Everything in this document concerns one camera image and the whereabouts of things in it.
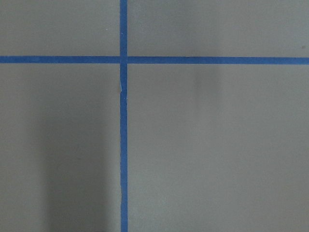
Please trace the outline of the brown paper table cover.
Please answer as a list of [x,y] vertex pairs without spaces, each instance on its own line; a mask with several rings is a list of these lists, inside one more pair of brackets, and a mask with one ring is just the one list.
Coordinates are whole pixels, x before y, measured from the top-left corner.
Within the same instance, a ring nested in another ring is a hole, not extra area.
[[[130,56],[307,57],[306,0],[130,0]],[[120,231],[118,64],[2,64],[0,229]],[[306,232],[307,65],[128,65],[131,232]]]

